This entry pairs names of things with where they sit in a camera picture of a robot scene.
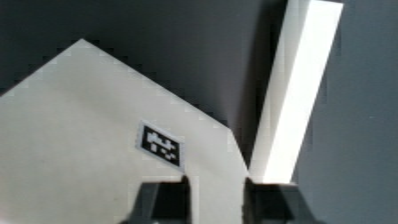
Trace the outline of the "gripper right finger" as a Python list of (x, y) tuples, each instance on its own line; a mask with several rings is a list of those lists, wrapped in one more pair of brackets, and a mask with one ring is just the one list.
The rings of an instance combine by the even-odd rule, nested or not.
[(244, 224), (311, 224), (311, 210), (295, 184), (246, 179)]

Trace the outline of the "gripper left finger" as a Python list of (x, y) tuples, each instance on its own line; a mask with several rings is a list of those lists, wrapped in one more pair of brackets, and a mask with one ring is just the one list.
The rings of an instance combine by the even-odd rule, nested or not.
[(192, 224), (191, 181), (144, 182), (123, 224)]

